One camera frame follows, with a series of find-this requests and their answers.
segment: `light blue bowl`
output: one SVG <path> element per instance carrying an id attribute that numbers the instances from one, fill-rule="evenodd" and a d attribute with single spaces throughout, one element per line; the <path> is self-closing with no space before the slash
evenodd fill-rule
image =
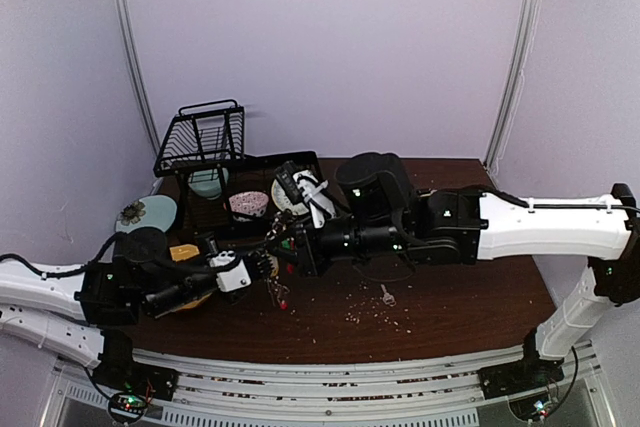
<path id="1" fill-rule="evenodd" d="M 229 171 L 222 169 L 225 184 L 229 181 Z M 217 169 L 201 170 L 189 176 L 189 187 L 200 197 L 215 200 L 222 195 L 222 186 Z"/>

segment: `robotic arm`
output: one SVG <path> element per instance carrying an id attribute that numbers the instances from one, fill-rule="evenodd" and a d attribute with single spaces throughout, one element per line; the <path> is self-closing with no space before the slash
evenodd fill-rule
<path id="1" fill-rule="evenodd" d="M 479 372 L 485 397 L 492 398 L 560 380 L 573 344 L 607 310 L 640 297 L 638 209 L 623 184 L 611 194 L 579 200 L 520 199 L 487 186 L 421 191 L 396 155 L 367 153 L 336 172 L 347 199 L 343 206 L 326 182 L 293 164 L 278 169 L 276 178 L 291 202 L 304 202 L 310 214 L 277 216 L 263 242 L 243 249 L 221 252 L 204 238 L 199 257 L 176 263 L 164 234 L 145 228 L 110 239 L 115 247 L 108 263 L 100 262 L 105 246 L 84 266 L 0 256 L 0 328 L 93 369 L 98 383 L 129 386 L 139 395 L 151 384 L 156 397 L 170 400 L 177 373 L 136 363 L 131 341 L 108 327 L 135 324 L 140 310 L 161 317 L 214 291 L 233 300 L 252 283 L 271 278 L 273 257 L 293 264 L 300 275 L 319 276 L 336 260 L 364 263 L 384 255 L 412 266 L 530 254 L 588 256 L 573 293 L 525 338 L 523 359 Z M 284 241 L 295 247 L 285 248 Z"/>

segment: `orange object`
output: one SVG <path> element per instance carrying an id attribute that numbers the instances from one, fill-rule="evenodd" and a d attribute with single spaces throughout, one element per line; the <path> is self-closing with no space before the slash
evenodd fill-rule
<path id="1" fill-rule="evenodd" d="M 193 244 L 183 244 L 178 245 L 177 247 L 171 247 L 169 249 L 169 252 L 171 253 L 171 258 L 175 262 L 180 262 L 181 260 L 187 260 L 191 257 L 199 255 L 200 249 L 198 249 L 198 247 Z M 185 305 L 184 307 L 179 309 L 178 312 L 183 310 L 195 309 L 196 307 L 199 307 L 201 304 L 203 304 L 209 297 L 211 297 L 211 294 L 201 298 L 200 300 L 196 300 L 194 302 L 191 302 L 190 304 Z"/>

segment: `dish rack handle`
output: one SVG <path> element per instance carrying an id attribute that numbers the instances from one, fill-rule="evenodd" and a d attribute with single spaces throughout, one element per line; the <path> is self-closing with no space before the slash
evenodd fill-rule
<path id="1" fill-rule="evenodd" d="M 208 107 L 210 105 L 228 104 L 228 103 L 233 104 L 233 106 L 236 108 L 239 107 L 238 102 L 235 101 L 234 99 L 216 100 L 215 102 L 205 102 L 204 104 L 194 104 L 194 105 L 186 105 L 184 107 L 180 107 L 178 109 L 178 115 L 184 115 L 183 111 L 187 109 L 196 109 L 198 107 Z"/>

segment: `white plate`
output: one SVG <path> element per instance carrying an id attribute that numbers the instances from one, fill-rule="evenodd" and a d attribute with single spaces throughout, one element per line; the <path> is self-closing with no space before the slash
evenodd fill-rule
<path id="1" fill-rule="evenodd" d="M 171 197 L 166 195 L 151 195 L 138 200 L 144 204 L 144 215 L 137 223 L 130 222 L 124 225 L 116 220 L 116 232 L 131 232 L 140 227 L 155 227 L 166 232 L 176 219 L 178 206 Z"/>
<path id="2" fill-rule="evenodd" d="M 310 170 L 303 171 L 304 174 L 311 175 Z M 299 217 L 301 215 L 305 215 L 309 213 L 309 209 L 302 202 L 299 204 L 293 205 L 287 197 L 287 194 L 284 193 L 284 189 L 278 183 L 277 180 L 273 181 L 271 184 L 271 198 L 273 199 L 273 203 L 276 204 L 276 207 L 280 210 L 289 209 L 293 215 Z"/>

